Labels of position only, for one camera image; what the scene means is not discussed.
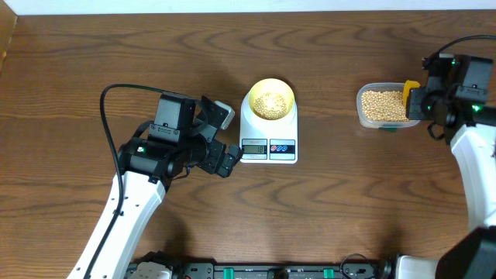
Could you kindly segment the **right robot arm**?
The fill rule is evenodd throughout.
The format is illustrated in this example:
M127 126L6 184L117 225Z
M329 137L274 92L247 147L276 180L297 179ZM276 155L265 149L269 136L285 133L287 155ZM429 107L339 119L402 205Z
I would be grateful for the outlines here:
M434 53L423 59L425 86L410 89L410 120L443 132L460 169L469 234L438 260L399 256L396 278L493 278L495 276L495 109L486 104L491 59Z

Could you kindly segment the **yellow measuring scoop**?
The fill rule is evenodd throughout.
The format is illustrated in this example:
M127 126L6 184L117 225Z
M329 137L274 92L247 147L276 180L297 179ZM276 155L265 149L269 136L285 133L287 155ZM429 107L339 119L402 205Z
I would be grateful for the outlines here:
M410 91L412 89L419 88L420 86L421 85L418 81L407 80L404 83L403 94L402 94L402 104L405 108L407 107L407 100L408 100L408 96L410 95Z

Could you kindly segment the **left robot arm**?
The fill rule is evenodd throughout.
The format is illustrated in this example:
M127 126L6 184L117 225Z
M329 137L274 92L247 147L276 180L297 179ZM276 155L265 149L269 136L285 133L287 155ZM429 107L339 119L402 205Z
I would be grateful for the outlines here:
M162 94L156 118L143 123L117 153L104 211L71 278L122 278L146 224L172 181L193 167L228 177L243 151L215 139L235 112L206 97Z

